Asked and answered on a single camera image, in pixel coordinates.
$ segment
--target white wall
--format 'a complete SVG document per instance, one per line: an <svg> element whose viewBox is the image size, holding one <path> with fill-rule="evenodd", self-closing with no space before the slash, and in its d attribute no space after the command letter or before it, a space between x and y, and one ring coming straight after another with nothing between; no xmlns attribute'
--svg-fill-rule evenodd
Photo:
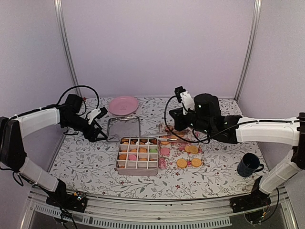
<svg viewBox="0 0 305 229"><path fill-rule="evenodd" d="M0 55L0 116L55 103L71 86L52 0L0 1ZM46 169L61 134L50 127L27 137L28 156ZM20 226L29 190L0 172L0 228Z"/></svg>
<svg viewBox="0 0 305 229"><path fill-rule="evenodd" d="M254 51L239 105L247 116L284 118L305 111L305 1L264 0ZM270 168L289 146L260 144ZM305 172L286 189L300 228L305 224Z"/></svg>
<svg viewBox="0 0 305 229"><path fill-rule="evenodd" d="M183 85L193 95L234 97L254 0L65 0L62 7L79 83L100 96L165 96Z"/></svg>

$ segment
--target mug handle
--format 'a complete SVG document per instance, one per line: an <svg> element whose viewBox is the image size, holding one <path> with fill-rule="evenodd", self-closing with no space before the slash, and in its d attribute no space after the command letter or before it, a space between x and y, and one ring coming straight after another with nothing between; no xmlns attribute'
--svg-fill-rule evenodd
<svg viewBox="0 0 305 229"><path fill-rule="evenodd" d="M263 164L259 164L259 166L261 166L261 168L258 168L256 171L254 171L255 173L256 172L260 172L264 169L264 165Z"/></svg>

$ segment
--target mug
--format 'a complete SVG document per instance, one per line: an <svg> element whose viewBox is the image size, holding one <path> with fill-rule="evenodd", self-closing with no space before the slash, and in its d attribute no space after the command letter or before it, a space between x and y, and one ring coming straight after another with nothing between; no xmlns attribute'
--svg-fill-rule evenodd
<svg viewBox="0 0 305 229"><path fill-rule="evenodd" d="M262 171L263 169L264 165L260 164L258 157L251 153L245 154L237 166L237 172L242 177L249 177L252 173Z"/></svg>

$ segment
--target pink plate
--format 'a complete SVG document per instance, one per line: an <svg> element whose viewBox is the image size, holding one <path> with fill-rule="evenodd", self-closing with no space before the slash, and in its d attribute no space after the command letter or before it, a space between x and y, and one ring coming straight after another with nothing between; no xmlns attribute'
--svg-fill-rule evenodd
<svg viewBox="0 0 305 229"><path fill-rule="evenodd" d="M113 99L109 104L109 112L118 116L126 116L135 112L139 101L131 96L121 96Z"/></svg>

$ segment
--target table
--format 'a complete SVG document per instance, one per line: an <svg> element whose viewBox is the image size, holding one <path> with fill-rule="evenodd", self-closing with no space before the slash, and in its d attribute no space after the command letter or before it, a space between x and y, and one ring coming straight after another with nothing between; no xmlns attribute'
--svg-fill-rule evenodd
<svg viewBox="0 0 305 229"><path fill-rule="evenodd" d="M133 113L141 121L141 134L158 132L163 121L164 107L168 98L141 97L139 109ZM101 98L108 108L112 98ZM222 115L241 115L235 100L220 99ZM86 100L88 111L95 108L96 99ZM168 109L180 107L175 100ZM113 115L108 113L99 120L106 132L107 122ZM155 177L121 176L115 170L119 143L100 141L90 143L82 134L67 136L55 158L50 174L67 184L68 189L90 194L142 199L197 199L217 198L249 193L255 179L268 171L257 143L236 145L211 141L202 144L205 165L194 169L159 169ZM245 153L256 154L264 170L243 178L236 167Z"/></svg>

